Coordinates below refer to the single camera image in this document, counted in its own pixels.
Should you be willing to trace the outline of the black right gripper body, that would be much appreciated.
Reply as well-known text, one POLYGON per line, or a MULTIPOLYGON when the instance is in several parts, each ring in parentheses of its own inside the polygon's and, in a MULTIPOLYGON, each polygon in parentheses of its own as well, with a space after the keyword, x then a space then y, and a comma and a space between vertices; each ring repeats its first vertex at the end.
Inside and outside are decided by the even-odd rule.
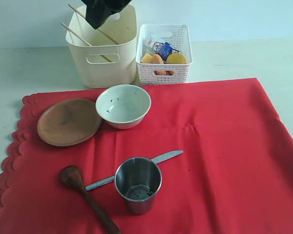
POLYGON ((86 5, 85 20, 98 29, 113 14, 121 12, 131 0, 82 0, 86 5))

